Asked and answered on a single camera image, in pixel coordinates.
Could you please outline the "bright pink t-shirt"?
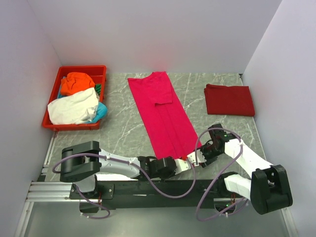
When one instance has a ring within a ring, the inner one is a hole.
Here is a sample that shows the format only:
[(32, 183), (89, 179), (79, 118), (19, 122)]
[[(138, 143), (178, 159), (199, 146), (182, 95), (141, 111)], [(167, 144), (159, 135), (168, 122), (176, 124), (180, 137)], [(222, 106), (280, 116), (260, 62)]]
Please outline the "bright pink t-shirt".
[(166, 72), (153, 72), (128, 85), (156, 158), (182, 158), (195, 149), (198, 136)]

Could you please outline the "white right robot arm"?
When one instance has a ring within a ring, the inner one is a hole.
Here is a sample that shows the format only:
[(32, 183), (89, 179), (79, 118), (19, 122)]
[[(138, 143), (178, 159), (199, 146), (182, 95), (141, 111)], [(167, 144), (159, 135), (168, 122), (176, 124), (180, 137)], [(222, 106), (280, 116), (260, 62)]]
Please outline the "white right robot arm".
[(273, 165), (250, 149), (235, 132), (215, 124), (206, 130), (211, 138), (211, 145), (195, 146), (194, 155), (198, 150), (206, 160), (226, 154), (232, 158), (227, 164), (230, 167), (237, 162), (248, 174), (244, 178), (237, 173), (227, 173), (224, 167), (204, 191), (198, 206), (212, 188), (222, 197), (231, 193), (238, 194), (242, 199), (251, 201), (255, 211), (260, 214), (270, 213), (293, 205), (293, 197), (286, 169), (282, 165)]

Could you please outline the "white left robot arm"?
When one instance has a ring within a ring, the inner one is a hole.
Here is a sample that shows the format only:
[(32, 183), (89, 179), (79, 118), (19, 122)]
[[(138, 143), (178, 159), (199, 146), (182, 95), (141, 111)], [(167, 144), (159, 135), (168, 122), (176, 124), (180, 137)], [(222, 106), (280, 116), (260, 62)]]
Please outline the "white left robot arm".
[(60, 181), (74, 183), (87, 198), (94, 198), (99, 192), (97, 173), (118, 174), (130, 179), (145, 180), (145, 175), (132, 164), (141, 167), (150, 178), (168, 179), (175, 175), (176, 162), (172, 157), (122, 157), (101, 149), (99, 142), (90, 141), (64, 148), (61, 158), (70, 158), (60, 165)]

